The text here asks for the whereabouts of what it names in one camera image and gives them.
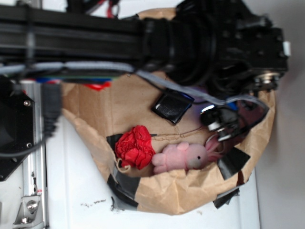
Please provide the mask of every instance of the red wire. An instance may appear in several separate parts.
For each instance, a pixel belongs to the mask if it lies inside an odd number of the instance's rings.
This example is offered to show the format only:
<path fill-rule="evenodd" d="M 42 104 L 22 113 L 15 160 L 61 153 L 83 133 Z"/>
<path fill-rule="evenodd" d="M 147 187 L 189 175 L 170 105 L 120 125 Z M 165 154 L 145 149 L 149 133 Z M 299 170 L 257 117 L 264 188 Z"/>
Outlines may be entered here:
<path fill-rule="evenodd" d="M 114 18 L 114 15 L 113 15 L 113 13 L 112 13 L 112 7 L 113 7 L 112 1 L 109 0 L 109 7 L 108 7 L 108 9 L 107 9 L 107 17 L 108 17 L 108 18 Z"/>
<path fill-rule="evenodd" d="M 106 1 L 106 0 L 100 0 L 100 1 L 98 2 L 98 4 L 99 4 L 99 5 L 102 5 L 105 1 Z"/>

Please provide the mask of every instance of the red crumpled object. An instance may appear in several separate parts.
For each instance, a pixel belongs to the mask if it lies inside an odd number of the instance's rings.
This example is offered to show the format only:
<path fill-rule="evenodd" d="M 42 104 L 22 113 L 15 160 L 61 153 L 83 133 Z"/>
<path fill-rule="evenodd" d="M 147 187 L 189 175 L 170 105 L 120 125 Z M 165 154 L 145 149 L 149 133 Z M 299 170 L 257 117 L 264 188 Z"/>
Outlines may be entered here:
<path fill-rule="evenodd" d="M 130 165 L 143 169 L 147 166 L 155 154 L 152 147 L 152 137 L 147 128 L 138 125 L 131 131 L 123 134 L 115 144 L 115 153 L 122 159 L 122 167 Z"/>

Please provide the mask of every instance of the bunny ear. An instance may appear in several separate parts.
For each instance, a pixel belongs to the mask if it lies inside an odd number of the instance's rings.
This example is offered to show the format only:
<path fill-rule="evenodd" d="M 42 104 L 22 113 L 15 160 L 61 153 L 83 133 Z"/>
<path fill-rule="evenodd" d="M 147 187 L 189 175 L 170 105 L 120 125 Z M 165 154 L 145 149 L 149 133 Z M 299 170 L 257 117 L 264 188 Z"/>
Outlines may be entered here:
<path fill-rule="evenodd" d="M 219 153 L 215 153 L 215 152 L 209 152 L 208 153 L 208 161 L 209 162 L 217 161 L 218 159 L 220 159 L 222 157 L 223 157 L 223 155 L 221 155 Z"/>
<path fill-rule="evenodd" d="M 208 153 L 215 151 L 219 146 L 219 141 L 217 139 L 217 135 L 211 136 L 205 143 L 205 148 Z"/>

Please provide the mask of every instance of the paper bag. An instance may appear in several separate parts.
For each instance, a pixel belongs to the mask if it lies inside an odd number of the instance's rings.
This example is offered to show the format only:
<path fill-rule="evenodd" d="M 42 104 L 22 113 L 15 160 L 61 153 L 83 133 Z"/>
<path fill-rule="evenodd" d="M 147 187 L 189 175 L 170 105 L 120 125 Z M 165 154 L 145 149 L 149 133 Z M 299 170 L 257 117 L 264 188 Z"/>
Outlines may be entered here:
<path fill-rule="evenodd" d="M 173 17 L 171 9 L 149 11 L 148 15 L 156 13 Z M 162 72 L 155 74 L 170 80 Z M 142 170 L 120 168 L 111 145 L 119 134 L 134 126 L 144 125 L 150 134 L 156 135 L 152 137 L 156 153 L 168 144 L 182 141 L 204 145 L 212 135 L 198 118 L 200 105 L 193 105 L 177 125 L 153 113 L 151 107 L 160 95 L 161 92 L 146 81 L 129 74 L 99 92 L 80 84 L 63 85 L 63 113 L 74 125 L 112 189 L 115 206 L 183 214 L 246 183 L 269 141 L 275 116 L 274 93 L 260 93 L 260 99 L 270 107 L 266 118 L 217 163 L 202 170 L 173 170 L 155 176 L 151 165 Z"/>

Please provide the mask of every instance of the pink stuffed bunny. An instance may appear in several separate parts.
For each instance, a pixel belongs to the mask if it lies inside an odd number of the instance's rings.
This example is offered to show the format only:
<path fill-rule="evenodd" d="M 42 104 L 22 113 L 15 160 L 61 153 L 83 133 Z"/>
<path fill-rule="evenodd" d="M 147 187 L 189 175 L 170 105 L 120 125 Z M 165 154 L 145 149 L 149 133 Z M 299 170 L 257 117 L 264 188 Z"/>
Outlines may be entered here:
<path fill-rule="evenodd" d="M 155 166 L 154 173 L 159 174 L 173 169 L 202 169 L 210 161 L 216 161 L 221 155 L 213 151 L 219 146 L 216 137 L 206 143 L 189 144 L 181 142 L 175 145 L 168 145 L 162 153 L 152 157 L 152 164 Z"/>

